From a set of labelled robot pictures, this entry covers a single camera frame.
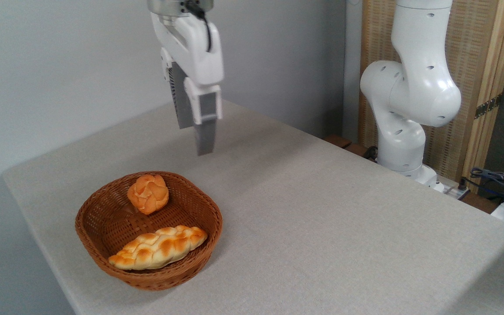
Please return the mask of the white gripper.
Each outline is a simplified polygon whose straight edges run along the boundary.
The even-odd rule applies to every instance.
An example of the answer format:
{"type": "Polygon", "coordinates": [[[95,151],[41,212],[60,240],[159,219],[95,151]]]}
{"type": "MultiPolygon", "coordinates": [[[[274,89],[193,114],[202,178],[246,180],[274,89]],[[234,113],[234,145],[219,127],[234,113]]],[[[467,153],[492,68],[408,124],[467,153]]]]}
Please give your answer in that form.
{"type": "Polygon", "coordinates": [[[194,127],[197,155],[210,154],[217,121],[223,118],[218,84],[224,79],[224,66],[218,29],[193,14],[172,17],[170,24],[164,24],[167,16],[150,15],[179,128],[194,127]]]}

